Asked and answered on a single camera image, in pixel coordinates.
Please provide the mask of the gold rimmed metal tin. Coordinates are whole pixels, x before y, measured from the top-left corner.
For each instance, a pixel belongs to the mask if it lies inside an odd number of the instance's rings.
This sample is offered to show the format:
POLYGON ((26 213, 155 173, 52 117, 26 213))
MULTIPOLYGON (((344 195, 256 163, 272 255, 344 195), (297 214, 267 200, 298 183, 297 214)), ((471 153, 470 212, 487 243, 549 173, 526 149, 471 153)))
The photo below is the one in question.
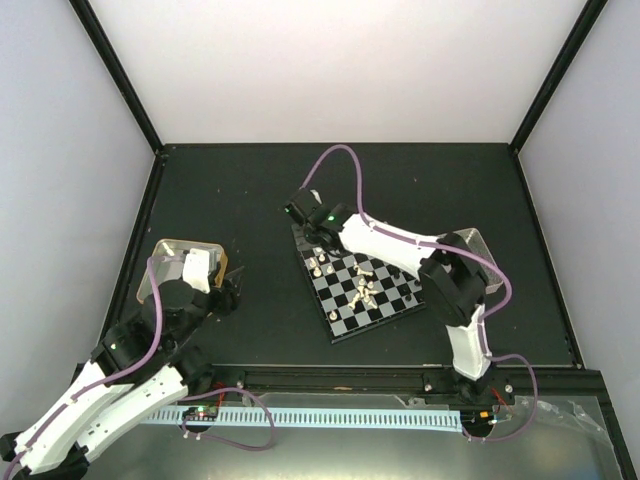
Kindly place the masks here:
POLYGON ((218 252, 217 266, 209 275, 210 287, 222 285, 228 266, 228 256, 220 244, 198 242, 191 240, 161 239, 152 252, 152 270, 158 285, 168 280, 183 280, 182 271, 184 259, 191 248, 216 250, 218 252))

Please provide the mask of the black chess pieces group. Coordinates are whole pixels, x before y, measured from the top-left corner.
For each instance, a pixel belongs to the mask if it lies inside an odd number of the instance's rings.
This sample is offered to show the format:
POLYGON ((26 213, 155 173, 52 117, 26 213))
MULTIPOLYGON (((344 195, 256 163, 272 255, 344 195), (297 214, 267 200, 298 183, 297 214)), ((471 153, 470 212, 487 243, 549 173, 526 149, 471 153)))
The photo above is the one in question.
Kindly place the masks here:
POLYGON ((400 300, 406 308, 424 303, 420 282, 404 271, 386 279, 385 291, 391 302, 400 300))

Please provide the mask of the pile of white chess pieces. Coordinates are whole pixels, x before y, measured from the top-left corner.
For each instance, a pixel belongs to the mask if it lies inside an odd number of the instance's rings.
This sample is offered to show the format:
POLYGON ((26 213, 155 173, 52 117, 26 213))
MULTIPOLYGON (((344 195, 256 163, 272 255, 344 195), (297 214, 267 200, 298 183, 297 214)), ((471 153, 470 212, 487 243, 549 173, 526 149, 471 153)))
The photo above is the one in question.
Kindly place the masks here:
POLYGON ((347 306, 351 310, 354 310, 356 305, 361 302, 365 306, 377 309, 378 304, 374 296, 377 295, 379 291, 374 288, 374 272, 364 270, 359 264, 355 264, 353 269, 357 280, 356 293, 347 303, 347 306))

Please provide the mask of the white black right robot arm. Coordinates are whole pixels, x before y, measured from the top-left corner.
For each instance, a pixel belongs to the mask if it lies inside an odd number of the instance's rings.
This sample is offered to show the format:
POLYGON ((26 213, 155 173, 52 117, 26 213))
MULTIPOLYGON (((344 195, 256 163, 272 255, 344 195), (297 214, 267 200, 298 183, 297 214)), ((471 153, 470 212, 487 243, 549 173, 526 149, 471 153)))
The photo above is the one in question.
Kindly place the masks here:
POLYGON ((306 188, 290 197, 284 212, 310 244, 367 255, 416 279, 426 306, 447 329, 457 396, 476 403, 490 392, 486 373, 491 361, 479 330, 488 276, 480 262, 469 257, 461 236, 424 236, 390 227, 345 204, 330 208, 306 188))

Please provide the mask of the left controller circuit board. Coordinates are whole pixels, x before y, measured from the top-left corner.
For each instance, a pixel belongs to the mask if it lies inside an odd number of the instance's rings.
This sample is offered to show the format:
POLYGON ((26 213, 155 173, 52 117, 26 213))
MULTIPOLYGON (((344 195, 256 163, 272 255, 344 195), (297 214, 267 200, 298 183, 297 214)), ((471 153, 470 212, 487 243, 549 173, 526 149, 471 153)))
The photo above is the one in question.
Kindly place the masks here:
POLYGON ((184 411, 182 418, 187 421, 213 422, 217 416, 216 406, 192 406, 184 411))

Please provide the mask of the black grey chess board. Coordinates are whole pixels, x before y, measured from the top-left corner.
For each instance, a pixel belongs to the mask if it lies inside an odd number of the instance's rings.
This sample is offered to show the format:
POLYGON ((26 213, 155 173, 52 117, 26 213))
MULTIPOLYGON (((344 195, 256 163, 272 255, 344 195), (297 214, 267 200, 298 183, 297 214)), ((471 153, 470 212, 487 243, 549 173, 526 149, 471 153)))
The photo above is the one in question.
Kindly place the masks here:
POLYGON ((333 343, 425 308, 420 282, 377 258, 311 246, 298 254, 333 343))

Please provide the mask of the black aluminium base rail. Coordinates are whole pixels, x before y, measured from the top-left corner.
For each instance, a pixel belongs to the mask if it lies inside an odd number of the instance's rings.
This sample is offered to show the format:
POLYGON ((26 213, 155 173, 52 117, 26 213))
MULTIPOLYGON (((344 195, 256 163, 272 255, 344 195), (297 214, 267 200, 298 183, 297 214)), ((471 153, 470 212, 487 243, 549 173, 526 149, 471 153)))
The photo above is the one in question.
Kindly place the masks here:
POLYGON ((595 370, 524 366, 494 366, 482 380, 473 382, 451 367, 214 367, 214 380, 252 392, 347 392, 434 395, 443 401, 455 399, 484 402, 494 390, 507 399, 530 395, 537 387, 541 395, 607 395, 602 374, 595 370))

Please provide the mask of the controller circuit board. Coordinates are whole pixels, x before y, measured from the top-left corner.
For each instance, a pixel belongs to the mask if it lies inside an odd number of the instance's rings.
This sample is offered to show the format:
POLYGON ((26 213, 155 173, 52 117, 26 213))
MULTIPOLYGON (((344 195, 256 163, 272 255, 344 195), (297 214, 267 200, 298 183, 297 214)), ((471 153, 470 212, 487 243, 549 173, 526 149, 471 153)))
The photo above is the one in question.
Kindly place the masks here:
POLYGON ((213 422, 217 416, 216 406, 192 406, 184 411, 182 418, 187 421, 213 422))
POLYGON ((493 412, 489 410, 471 411, 461 413, 461 422, 465 427, 481 427, 486 425, 496 425, 510 421, 512 414, 509 412, 493 412))

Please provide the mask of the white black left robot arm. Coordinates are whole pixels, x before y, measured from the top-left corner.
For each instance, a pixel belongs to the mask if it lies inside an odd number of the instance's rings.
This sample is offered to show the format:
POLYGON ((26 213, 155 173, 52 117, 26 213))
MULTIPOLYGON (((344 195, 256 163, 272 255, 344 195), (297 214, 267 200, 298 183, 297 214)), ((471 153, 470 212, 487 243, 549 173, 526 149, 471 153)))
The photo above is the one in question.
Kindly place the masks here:
POLYGON ((80 479, 155 410, 213 391, 214 367, 190 340, 209 317, 236 310, 237 283, 210 274, 201 288, 184 278, 150 284, 150 294, 106 332, 47 413, 2 435, 5 478, 80 479))

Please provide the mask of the right controller circuit board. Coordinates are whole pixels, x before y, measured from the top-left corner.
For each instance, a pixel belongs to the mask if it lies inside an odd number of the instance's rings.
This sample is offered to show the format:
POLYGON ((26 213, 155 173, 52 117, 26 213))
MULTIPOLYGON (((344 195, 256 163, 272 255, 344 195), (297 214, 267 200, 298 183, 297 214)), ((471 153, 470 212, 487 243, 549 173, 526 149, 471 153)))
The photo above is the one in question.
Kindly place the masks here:
POLYGON ((493 412, 489 410, 471 411, 461 413, 461 422, 465 427, 481 427, 486 425, 496 425, 510 421, 512 414, 509 412, 493 412))

